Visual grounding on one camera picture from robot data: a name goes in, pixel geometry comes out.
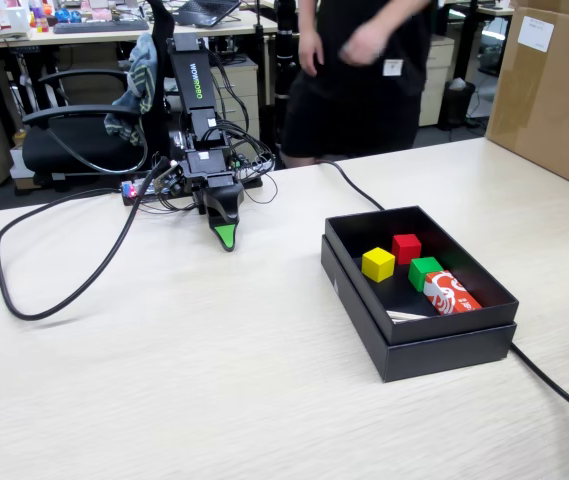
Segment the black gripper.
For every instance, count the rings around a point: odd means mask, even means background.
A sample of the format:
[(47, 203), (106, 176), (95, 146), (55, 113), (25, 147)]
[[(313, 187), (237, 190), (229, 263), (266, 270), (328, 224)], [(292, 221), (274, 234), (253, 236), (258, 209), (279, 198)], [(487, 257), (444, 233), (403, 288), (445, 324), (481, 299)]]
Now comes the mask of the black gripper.
[(183, 164), (186, 193), (202, 191), (202, 201), (209, 226), (225, 251), (235, 248), (239, 225), (239, 207), (244, 188), (236, 183), (222, 150), (193, 151)]

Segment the person's right hand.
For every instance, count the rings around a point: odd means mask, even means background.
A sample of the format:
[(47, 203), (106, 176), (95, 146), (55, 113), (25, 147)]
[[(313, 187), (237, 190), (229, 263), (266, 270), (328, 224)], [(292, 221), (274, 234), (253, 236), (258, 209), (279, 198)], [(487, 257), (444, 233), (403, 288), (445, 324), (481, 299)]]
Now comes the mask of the person's right hand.
[(301, 69), (311, 77), (317, 75), (317, 66), (324, 64), (322, 40), (313, 27), (299, 32), (298, 58)]

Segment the person's left hand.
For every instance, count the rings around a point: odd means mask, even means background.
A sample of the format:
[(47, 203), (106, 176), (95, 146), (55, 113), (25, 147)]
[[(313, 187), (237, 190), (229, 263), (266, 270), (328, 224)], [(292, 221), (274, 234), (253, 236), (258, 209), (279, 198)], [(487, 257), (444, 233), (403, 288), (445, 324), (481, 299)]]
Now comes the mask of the person's left hand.
[(351, 66), (371, 65), (385, 51), (390, 35), (386, 25), (370, 20), (358, 27), (345, 42), (340, 58)]

